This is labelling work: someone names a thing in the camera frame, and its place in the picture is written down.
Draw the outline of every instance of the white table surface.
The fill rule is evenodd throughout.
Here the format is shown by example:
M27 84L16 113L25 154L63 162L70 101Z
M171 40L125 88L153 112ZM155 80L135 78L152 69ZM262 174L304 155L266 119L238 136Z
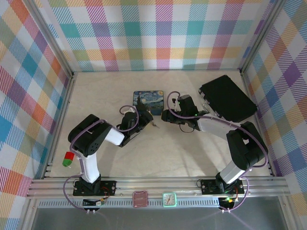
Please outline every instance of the white table surface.
M198 88L227 74L246 92L238 71L122 71L79 73L71 102L63 123L59 144L50 176L68 177L80 173L75 158L71 167L62 166L69 151L69 132L89 114L113 125L121 123L119 108L132 104L134 91L171 91L190 94L199 110L202 109ZM247 119L255 123L255 118ZM225 140L210 133L183 133L178 125L154 116L160 127L148 125L140 135L123 148L104 142L97 152L98 169L102 176L215 176L231 160ZM269 175L267 167L255 169L248 175Z

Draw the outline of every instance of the checkered pattern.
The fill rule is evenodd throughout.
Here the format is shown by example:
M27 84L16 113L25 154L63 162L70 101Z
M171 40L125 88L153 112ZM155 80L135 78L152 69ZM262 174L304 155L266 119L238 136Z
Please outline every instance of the checkered pattern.
M239 69L241 69L243 67L243 65L246 61L246 58L249 56L252 47L255 45L255 41L256 41L260 31L262 31L263 27L265 26L265 20L270 15L270 12L272 11L272 8L273 8L274 3L276 1L277 0L270 0L270 3L268 4L267 9L265 10L265 12L264 12L264 14L263 14L258 26L257 26L257 29L255 30L255 32L252 36L252 39L250 40L248 47L246 48L246 50L244 52L243 58L242 58L240 65L239 65Z
M0 0L0 229L16 229L68 77L21 0Z
M307 229L307 0L288 0L248 70L278 176Z
M242 45L254 33L250 28L257 11L265 4L263 0L48 2L50 11L36 0L71 66L82 71L236 69Z

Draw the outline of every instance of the robotic arm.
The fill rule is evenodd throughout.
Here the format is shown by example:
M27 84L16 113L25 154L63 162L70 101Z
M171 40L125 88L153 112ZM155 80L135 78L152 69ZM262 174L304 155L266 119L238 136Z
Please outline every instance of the robotic arm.
M181 117L202 116L207 113L205 111L198 111L189 95L179 97L177 99L177 104L180 106L181 111L172 111ZM189 127L195 130L210 132L227 140L232 161L216 175L216 180L213 185L221 194L234 186L246 170L264 158L263 151L249 135L225 123L215 122L210 119L183 119L173 115L169 110L164 110L162 112L162 120L177 125L184 125L187 123ZM268 153L268 149L260 134L251 122L245 122L241 125L238 123L233 124L240 126L253 135Z
M84 169L83 175L79 178L82 190L86 190L92 195L100 192L101 176L97 167L96 152L103 141L106 140L114 145L123 147L153 120L153 116L141 103L140 98L138 98L136 111L128 110L117 128L107 122L98 123L74 142L73 149L81 155L81 164L83 164ZM69 133L68 141L71 143L78 134L99 120L93 114L87 116Z

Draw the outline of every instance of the clock face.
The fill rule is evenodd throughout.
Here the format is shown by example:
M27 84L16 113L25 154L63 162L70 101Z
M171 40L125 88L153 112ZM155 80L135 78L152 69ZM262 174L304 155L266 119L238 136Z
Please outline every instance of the clock face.
M176 193L163 193L163 207L176 207Z

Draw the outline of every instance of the keys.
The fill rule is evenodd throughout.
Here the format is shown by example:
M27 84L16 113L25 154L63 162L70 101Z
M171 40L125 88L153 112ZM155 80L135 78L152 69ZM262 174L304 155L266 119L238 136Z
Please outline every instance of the keys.
M150 121L150 124L152 124L153 127L157 127L160 128L159 126L157 126L153 121Z

